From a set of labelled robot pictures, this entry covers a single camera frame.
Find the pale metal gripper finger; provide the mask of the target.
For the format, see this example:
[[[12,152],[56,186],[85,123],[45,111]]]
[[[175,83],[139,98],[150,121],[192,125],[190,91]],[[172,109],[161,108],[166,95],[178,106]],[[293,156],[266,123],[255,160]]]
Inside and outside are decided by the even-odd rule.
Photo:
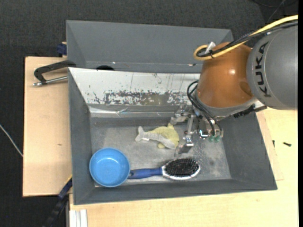
[[[189,153],[193,146],[194,143],[190,138],[182,138],[175,149],[174,156],[180,156],[182,154]]]
[[[170,119],[171,125],[176,125],[178,123],[186,122],[191,116],[191,113],[185,112],[185,113],[176,113],[173,117]]]

